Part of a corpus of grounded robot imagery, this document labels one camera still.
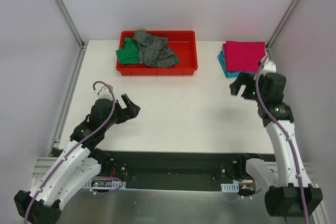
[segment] cable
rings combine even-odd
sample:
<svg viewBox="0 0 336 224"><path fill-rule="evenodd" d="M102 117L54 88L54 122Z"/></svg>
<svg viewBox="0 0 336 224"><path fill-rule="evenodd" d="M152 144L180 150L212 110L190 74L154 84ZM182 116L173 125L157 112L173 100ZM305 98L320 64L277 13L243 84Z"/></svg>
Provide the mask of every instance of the cable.
<svg viewBox="0 0 336 224"><path fill-rule="evenodd" d="M261 192L261 189L257 190L254 194L252 194L252 195L250 195L250 196L239 197L239 198L234 199L234 200L228 200L228 199L226 199L224 196L223 196L223 198L224 198L224 200L225 200L226 202L228 202L228 203L235 203L235 202L237 202L237 201L240 201L241 199L246 199L246 198L250 198L250 199L252 199L252 196L257 195L257 194L260 193L260 192Z"/></svg>
<svg viewBox="0 0 336 224"><path fill-rule="evenodd" d="M93 177L92 179L108 179L108 178L110 178L110 177ZM79 194L84 193L86 191L93 191L94 195L107 195L107 194L111 194L111 193L119 190L124 185L124 182L119 178L112 178L111 180L116 180L116 181L120 182L120 185L115 189L107 191L106 193L100 193L100 192L98 192L97 190L94 190L94 189L83 189L83 190L78 191L75 195L79 195Z"/></svg>
<svg viewBox="0 0 336 224"><path fill-rule="evenodd" d="M100 84L103 84L111 93L112 95L112 109L111 109L111 112L109 114L109 116L106 118L106 120L98 127L96 128L93 132L91 132L89 135L87 135L86 137L84 137L80 142L78 142L65 156L64 158L67 159L67 157L69 155L71 155L71 153L79 146L81 145L84 141L86 141L87 139L89 139L90 137L92 137L93 135L95 135L98 131L100 131L108 122L109 120L111 119L112 115L113 115L113 112L114 112L114 108L116 107L116 99L114 97L114 94L113 94L113 87L111 85L108 85L106 84L105 82L103 81L96 81L94 82L93 84L93 90L96 90L96 85L100 83ZM29 212L30 212L30 209L35 201L35 199L37 198L38 194L42 191L42 189L44 188L44 186L48 183L48 181L51 179L51 177L53 176L53 174L57 171L57 169L61 166L61 164L64 162L64 160L62 159L56 166L55 168L50 172L50 174L47 176L47 178L43 181L43 183L41 184L40 186L40 191L37 191L33 198L31 199L28 207L27 207L27 210L26 210L26 213L25 213L25 219L24 219L24 224L28 224L28 216L29 216Z"/></svg>
<svg viewBox="0 0 336 224"><path fill-rule="evenodd" d="M116 169L114 169L114 167L112 167L112 169L111 169L111 176L110 177L114 176L115 171L116 171Z"/></svg>
<svg viewBox="0 0 336 224"><path fill-rule="evenodd" d="M284 218L284 220L285 220L285 223L286 223L286 224L289 224L288 219L287 219L286 217L283 217L283 218Z"/></svg>
<svg viewBox="0 0 336 224"><path fill-rule="evenodd" d="M226 170L225 170L225 175L226 175L226 176L228 176L229 178L231 178L231 179L233 179L233 180L236 180L236 181L238 181L238 182L243 182L243 181L244 181L243 178L239 179L239 178L236 178L236 177L232 176L231 174L229 174L229 168L230 168L230 167L227 167Z"/></svg>
<svg viewBox="0 0 336 224"><path fill-rule="evenodd" d="M295 170L296 170L296 173L297 173L297 178L298 178L298 182L299 182L299 186L300 186L303 213L304 213L304 216L305 216L304 220L305 220L306 224L309 224L309 215L308 215L308 208L307 208L307 203L306 203L306 198L305 198L305 191L303 189L302 177L300 176L300 165L299 165L298 155L295 151L294 144L293 144L292 139L290 138L288 132L286 131L286 129L278 122L278 120L271 114L271 112L269 112L269 110L267 109L263 99L261 98L261 94L260 94L260 90L259 90L259 79L260 79L261 70L263 69L263 65L264 65L266 60L267 60L267 54L266 54L265 59L261 62L260 66L259 66L259 69L258 69L258 72L257 72L257 75L256 75L256 92L257 92L258 101L259 101L261 107L263 108L263 110L265 111L265 113L269 116L269 118L271 118L271 120L283 132L283 134L286 137L286 141L288 141L288 143L289 143L289 146L290 146L291 151L293 153Z"/></svg>
<svg viewBox="0 0 336 224"><path fill-rule="evenodd" d="M238 179L238 178L235 178L234 176L230 175L229 173L227 173L227 171L225 172L226 176L228 176L229 178L233 179L233 180L236 180L238 182L243 182L244 179Z"/></svg>

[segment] metal plate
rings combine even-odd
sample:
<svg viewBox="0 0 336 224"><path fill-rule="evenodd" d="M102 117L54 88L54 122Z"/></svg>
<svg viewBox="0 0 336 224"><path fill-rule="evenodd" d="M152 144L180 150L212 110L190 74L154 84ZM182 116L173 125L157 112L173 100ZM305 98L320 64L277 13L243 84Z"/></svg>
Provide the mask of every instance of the metal plate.
<svg viewBox="0 0 336 224"><path fill-rule="evenodd" d="M237 195L127 189L105 196L85 192L69 201L57 224L285 223L283 218L268 216L263 194L232 204L223 197L231 200ZM289 221L304 223L302 218Z"/></svg>

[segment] folded towel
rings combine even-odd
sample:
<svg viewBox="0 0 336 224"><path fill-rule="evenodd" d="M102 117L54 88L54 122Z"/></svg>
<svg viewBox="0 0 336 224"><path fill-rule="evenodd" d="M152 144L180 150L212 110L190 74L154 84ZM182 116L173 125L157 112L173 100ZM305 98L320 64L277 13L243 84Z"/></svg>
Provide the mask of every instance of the folded towel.
<svg viewBox="0 0 336 224"><path fill-rule="evenodd" d="M265 42L227 41L225 50L228 71L257 72L258 62L265 56Z"/></svg>
<svg viewBox="0 0 336 224"><path fill-rule="evenodd" d="M222 50L219 55L218 55L218 60L220 63L220 66L222 67L222 70L224 72L224 75L226 76L226 78L234 78L237 77L239 75L239 72L230 72L226 70L226 63L225 63L225 57L224 57L224 51Z"/></svg>

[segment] gray cloth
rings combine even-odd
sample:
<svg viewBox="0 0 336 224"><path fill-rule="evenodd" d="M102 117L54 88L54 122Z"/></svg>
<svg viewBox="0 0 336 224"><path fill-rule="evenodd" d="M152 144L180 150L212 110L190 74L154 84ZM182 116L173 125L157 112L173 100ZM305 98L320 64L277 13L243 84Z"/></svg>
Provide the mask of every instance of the gray cloth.
<svg viewBox="0 0 336 224"><path fill-rule="evenodd" d="M133 39L138 43L139 64L153 68L170 68L175 65L176 54L167 46L168 39L153 36L145 30L135 31Z"/></svg>

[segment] fabric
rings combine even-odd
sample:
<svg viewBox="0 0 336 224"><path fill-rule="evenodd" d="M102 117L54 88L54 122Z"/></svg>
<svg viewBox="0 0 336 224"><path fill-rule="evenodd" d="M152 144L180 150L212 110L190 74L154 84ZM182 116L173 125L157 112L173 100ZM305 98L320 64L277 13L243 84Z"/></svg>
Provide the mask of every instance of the fabric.
<svg viewBox="0 0 336 224"><path fill-rule="evenodd" d="M122 65L138 64L138 43L132 38L125 38L122 48L116 51L118 62Z"/></svg>
<svg viewBox="0 0 336 224"><path fill-rule="evenodd" d="M227 71L257 72L258 62L265 56L265 42L227 41L223 49Z"/></svg>
<svg viewBox="0 0 336 224"><path fill-rule="evenodd" d="M138 43L139 64L146 64L152 68L170 68L179 62L176 54L167 46L167 38L139 30L135 31L133 39Z"/></svg>
<svg viewBox="0 0 336 224"><path fill-rule="evenodd" d="M226 78L235 78L239 75L239 73L240 73L239 71L227 71L226 62L225 62L225 55L224 55L223 50L218 55L218 61L220 63L220 66L222 67L222 70L223 70Z"/></svg>

